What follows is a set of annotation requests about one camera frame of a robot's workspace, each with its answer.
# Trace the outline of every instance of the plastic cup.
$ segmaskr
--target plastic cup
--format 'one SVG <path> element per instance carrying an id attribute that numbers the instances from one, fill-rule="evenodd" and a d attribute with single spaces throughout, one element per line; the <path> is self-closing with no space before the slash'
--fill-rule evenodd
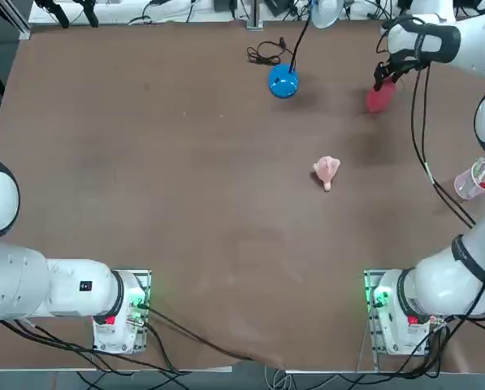
<path id="1" fill-rule="evenodd" d="M 484 162 L 480 160 L 455 178 L 453 187 L 459 197 L 469 201 L 481 193 L 485 193 L 485 176 L 479 180 L 479 173 L 475 175 L 475 172 L 482 172 L 484 169 Z"/>

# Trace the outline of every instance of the robotic arm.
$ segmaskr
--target robotic arm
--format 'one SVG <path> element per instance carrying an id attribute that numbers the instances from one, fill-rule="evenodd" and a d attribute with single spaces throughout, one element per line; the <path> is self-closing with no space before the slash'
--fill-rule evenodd
<path id="1" fill-rule="evenodd" d="M 0 162 L 0 237 L 16 221 L 19 204 L 16 179 Z M 148 298 L 148 271 L 112 271 L 88 259 L 45 259 L 0 242 L 0 320 L 92 316 L 94 348 L 140 352 L 146 311 L 137 305 Z"/>
<path id="2" fill-rule="evenodd" d="M 447 63 L 451 67 L 485 77 L 485 15 L 456 21 L 453 0 L 414 0 L 412 11 L 420 15 L 403 15 L 397 21 L 386 21 L 388 30 L 388 65 L 379 65 L 376 89 L 383 80 L 428 63 Z M 485 95 L 474 118 L 474 130 L 485 151 Z"/>
<path id="3" fill-rule="evenodd" d="M 403 15 L 383 24 L 390 58 L 376 70 L 376 90 L 387 77 L 395 81 L 409 69 L 431 62 L 485 76 L 485 15 L 457 22 L 453 0 L 414 0 L 412 9 L 428 13 Z M 475 112 L 474 130 L 485 151 L 485 95 Z M 465 314 L 484 280 L 485 216 L 415 268 L 386 271 L 374 301 L 387 353 L 411 354 L 429 332 L 431 316 Z M 472 312 L 481 314 L 485 314 L 485 292 Z"/>

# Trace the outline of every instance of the brown table surface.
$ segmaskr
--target brown table surface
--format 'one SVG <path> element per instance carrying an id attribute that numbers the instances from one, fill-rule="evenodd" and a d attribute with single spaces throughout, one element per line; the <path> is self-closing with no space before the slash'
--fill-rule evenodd
<path id="1" fill-rule="evenodd" d="M 22 41 L 0 119 L 0 159 L 22 195 L 6 241 L 46 257 L 148 267 L 154 305 L 261 362 L 355 370 L 363 270 L 411 267 L 464 228 L 417 164 L 413 75 L 389 112 L 366 113 L 385 59 L 377 24 L 309 29 L 297 95 L 270 94 L 270 68 L 247 63 L 246 46 L 283 36 L 293 47 L 300 29 L 71 27 Z M 432 70 L 427 153 L 444 183 L 481 155 L 472 121 L 484 92 L 485 80 Z M 310 175 L 326 154 L 342 162 L 329 193 Z M 467 207 L 479 216 L 485 197 Z M 92 340 L 88 319 L 42 323 Z M 156 325 L 179 367 L 234 362 Z M 162 364 L 153 342 L 141 357 Z M 383 369 L 398 366 L 382 358 Z M 0 368 L 59 367 L 86 365 L 0 327 Z M 373 369 L 369 337 L 360 369 Z M 485 333 L 458 332 L 444 369 L 485 372 Z"/>

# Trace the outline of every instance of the blue object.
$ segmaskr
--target blue object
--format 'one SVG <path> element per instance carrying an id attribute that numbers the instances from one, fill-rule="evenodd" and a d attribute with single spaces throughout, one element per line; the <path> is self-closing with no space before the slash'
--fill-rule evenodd
<path id="1" fill-rule="evenodd" d="M 290 98 L 298 90 L 298 74 L 296 71 L 289 72 L 289 64 L 279 63 L 275 65 L 267 78 L 267 84 L 271 93 L 278 98 Z"/>

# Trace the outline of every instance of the red object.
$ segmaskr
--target red object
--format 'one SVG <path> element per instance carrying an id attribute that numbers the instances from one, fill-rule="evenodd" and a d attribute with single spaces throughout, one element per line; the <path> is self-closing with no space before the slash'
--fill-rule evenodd
<path id="1" fill-rule="evenodd" d="M 395 93 L 396 85 L 392 82 L 390 77 L 383 82 L 379 91 L 376 91 L 374 87 L 372 87 L 366 95 L 366 106 L 368 107 L 369 112 L 375 113 L 385 111 Z"/>
<path id="2" fill-rule="evenodd" d="M 408 318 L 408 324 L 410 325 L 418 324 L 418 318 L 415 315 L 409 315 L 407 318 Z"/>

